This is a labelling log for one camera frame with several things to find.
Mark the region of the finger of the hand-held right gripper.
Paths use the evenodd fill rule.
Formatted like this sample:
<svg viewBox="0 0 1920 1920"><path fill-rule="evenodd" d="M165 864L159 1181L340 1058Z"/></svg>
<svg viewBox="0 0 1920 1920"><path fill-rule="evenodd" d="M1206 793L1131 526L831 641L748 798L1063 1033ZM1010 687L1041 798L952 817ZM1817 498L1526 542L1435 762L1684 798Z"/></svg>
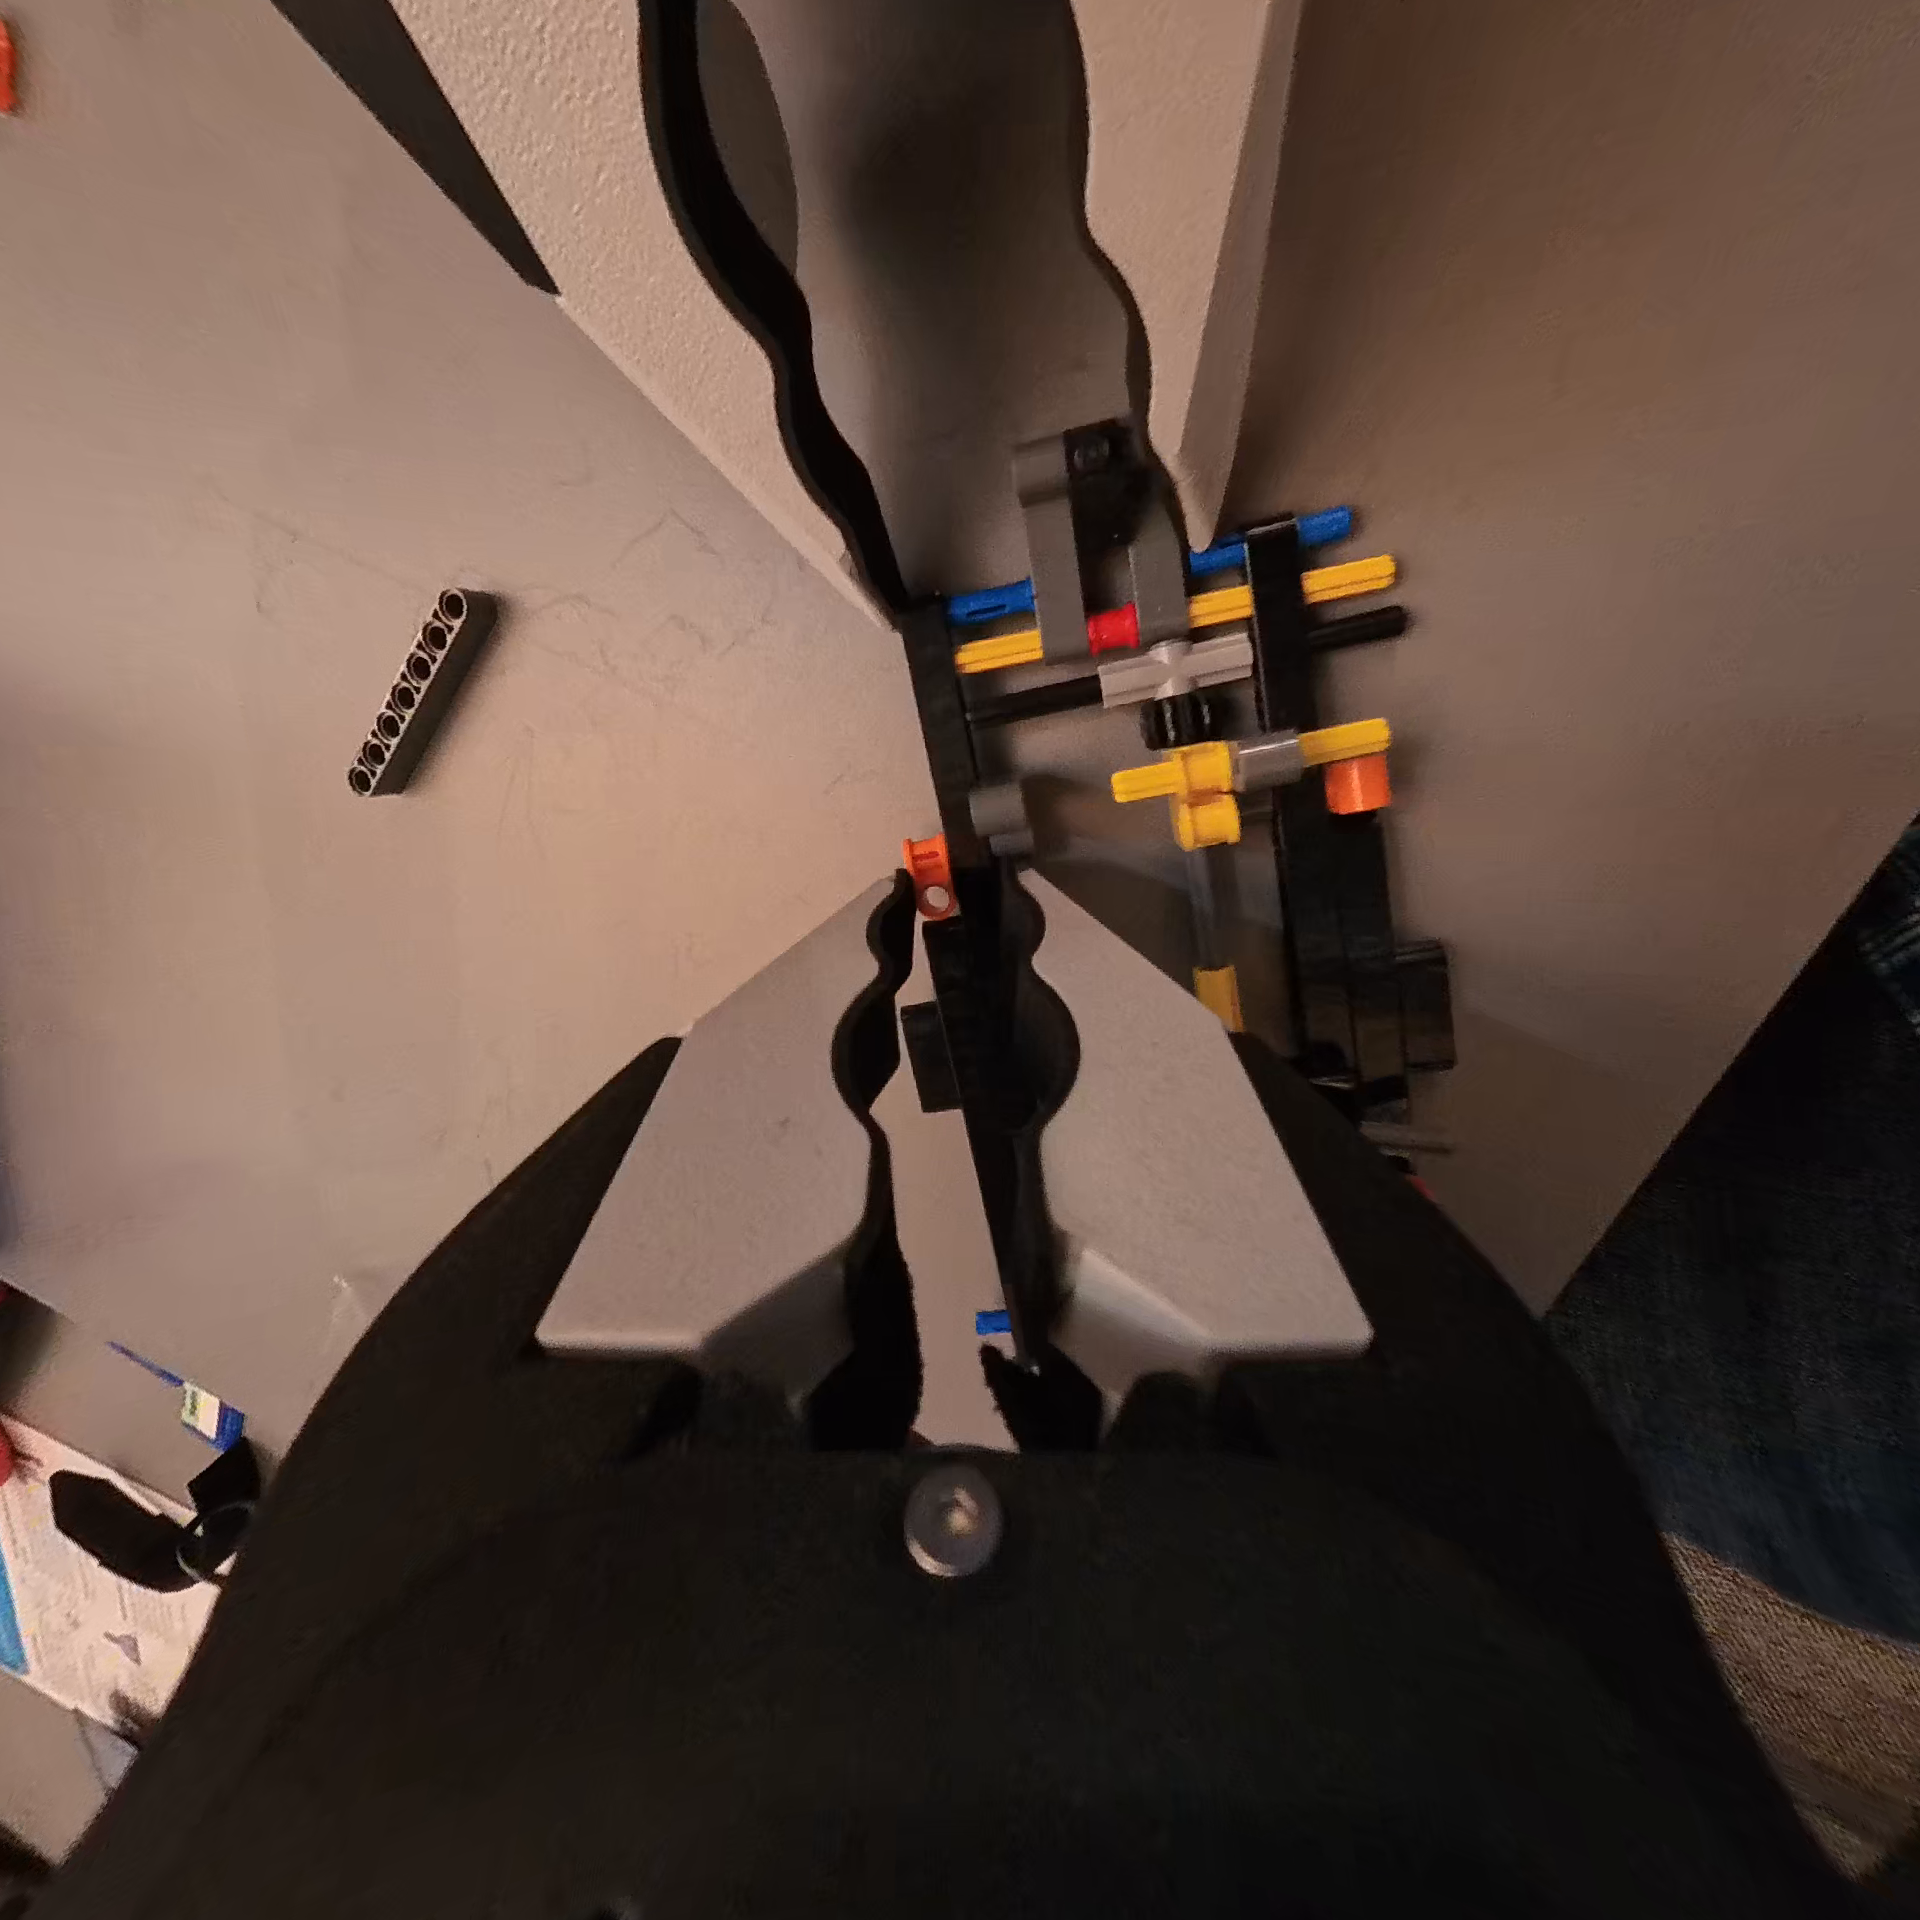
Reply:
<svg viewBox="0 0 1920 1920"><path fill-rule="evenodd" d="M569 319L871 625L849 538L776 429L769 355L684 249L648 141L633 2L397 2Z"/></svg>
<svg viewBox="0 0 1920 1920"><path fill-rule="evenodd" d="M1235 473L1301 2L1072 2L1085 224L1127 324L1126 392L1188 542Z"/></svg>

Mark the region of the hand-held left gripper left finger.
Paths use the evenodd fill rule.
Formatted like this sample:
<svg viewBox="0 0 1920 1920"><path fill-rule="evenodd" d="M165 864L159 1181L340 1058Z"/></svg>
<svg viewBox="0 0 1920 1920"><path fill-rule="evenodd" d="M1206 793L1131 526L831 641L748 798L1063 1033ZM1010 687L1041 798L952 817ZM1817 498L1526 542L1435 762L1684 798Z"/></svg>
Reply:
<svg viewBox="0 0 1920 1920"><path fill-rule="evenodd" d="M922 1410L877 1126L915 895L873 881L684 1033L545 1309L558 1357L668 1357L783 1402L816 1444L895 1448Z"/></svg>

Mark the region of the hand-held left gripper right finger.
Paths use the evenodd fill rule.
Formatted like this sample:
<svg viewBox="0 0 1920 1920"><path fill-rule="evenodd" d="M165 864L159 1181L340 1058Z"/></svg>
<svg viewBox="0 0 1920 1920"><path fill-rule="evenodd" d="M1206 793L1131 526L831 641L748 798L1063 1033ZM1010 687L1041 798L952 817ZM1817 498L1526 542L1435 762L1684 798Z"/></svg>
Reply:
<svg viewBox="0 0 1920 1920"><path fill-rule="evenodd" d="M1369 1315L1235 1036L1052 881L990 912L990 1232L1018 1448L1093 1448L1168 1377L1347 1362Z"/></svg>

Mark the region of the multicoloured lego chassis assembly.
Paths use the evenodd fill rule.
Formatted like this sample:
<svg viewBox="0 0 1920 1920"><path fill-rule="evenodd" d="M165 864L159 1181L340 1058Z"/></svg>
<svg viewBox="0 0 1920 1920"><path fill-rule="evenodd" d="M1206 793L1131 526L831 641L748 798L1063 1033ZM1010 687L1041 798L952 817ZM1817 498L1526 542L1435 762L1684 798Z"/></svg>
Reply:
<svg viewBox="0 0 1920 1920"><path fill-rule="evenodd" d="M1188 901L1188 981L1266 1033L1338 1110L1411 1150L1417 1077L1453 1069L1450 958L1396 928L1389 727L1323 714L1345 652L1407 634L1398 562L1340 557L1356 511L1188 544L1126 420L1012 452L1025 575L950 595L977 760L974 828L1008 861L1065 861L1060 802L1162 811Z"/></svg>

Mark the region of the black lego side beam assembly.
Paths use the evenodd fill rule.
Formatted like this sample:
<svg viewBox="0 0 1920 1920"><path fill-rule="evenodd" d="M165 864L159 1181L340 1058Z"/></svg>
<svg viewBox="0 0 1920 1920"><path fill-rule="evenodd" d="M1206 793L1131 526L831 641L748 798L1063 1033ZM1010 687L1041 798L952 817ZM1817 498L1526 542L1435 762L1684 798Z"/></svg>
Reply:
<svg viewBox="0 0 1920 1920"><path fill-rule="evenodd" d="M1043 1219L1040 1091L1018 1020L1030 956L1029 903L1014 864L972 820L977 760L944 614L922 603L899 628L919 712L955 908L924 923L924 954L1010 1318L1014 1364L1040 1375L1054 1315L1050 1230Z"/></svg>

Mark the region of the grey lego beam with holes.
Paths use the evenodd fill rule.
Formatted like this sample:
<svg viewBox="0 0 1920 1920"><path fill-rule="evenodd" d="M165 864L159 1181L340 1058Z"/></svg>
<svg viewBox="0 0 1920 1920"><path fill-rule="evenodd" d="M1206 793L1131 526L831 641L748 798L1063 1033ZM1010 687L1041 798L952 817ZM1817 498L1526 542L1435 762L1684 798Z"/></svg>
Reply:
<svg viewBox="0 0 1920 1920"><path fill-rule="evenodd" d="M489 648L498 615L500 603L489 592L439 592L348 765L346 784L353 795L377 800L406 789Z"/></svg>

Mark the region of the blue green card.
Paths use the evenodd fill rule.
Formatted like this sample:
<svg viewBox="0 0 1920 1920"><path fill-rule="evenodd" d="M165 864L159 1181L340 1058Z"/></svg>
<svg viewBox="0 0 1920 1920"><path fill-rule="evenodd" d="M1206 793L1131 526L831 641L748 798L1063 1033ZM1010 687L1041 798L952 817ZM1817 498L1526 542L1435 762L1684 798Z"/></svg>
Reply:
<svg viewBox="0 0 1920 1920"><path fill-rule="evenodd" d="M192 1432L210 1452L225 1454L245 1439L243 1413L214 1397L214 1393L183 1379L177 1371L141 1357L119 1342L108 1342L108 1349L126 1358L135 1369L174 1390L179 1397L179 1424Z"/></svg>

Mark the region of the blue denim jeans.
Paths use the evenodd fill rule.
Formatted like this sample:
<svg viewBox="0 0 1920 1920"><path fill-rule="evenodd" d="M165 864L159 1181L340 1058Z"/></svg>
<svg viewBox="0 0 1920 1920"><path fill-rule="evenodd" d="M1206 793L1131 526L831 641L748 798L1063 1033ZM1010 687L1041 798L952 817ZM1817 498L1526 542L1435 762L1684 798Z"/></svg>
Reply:
<svg viewBox="0 0 1920 1920"><path fill-rule="evenodd" d="M1914 1644L1918 1033L1859 959L1852 905L1547 1335L1667 1536Z"/></svg>

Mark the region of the instruction booklet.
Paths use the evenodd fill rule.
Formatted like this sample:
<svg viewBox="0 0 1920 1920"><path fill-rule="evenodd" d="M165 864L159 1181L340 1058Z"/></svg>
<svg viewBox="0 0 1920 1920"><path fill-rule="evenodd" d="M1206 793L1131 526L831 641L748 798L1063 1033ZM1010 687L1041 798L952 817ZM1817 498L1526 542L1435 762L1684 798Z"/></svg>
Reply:
<svg viewBox="0 0 1920 1920"><path fill-rule="evenodd" d="M192 1659L214 1589L154 1595L108 1573L55 1525L49 1479L101 1476L141 1510L185 1521L163 1494L104 1468L42 1432L4 1419L13 1474L2 1487L2 1664L53 1703L115 1725L161 1715Z"/></svg>

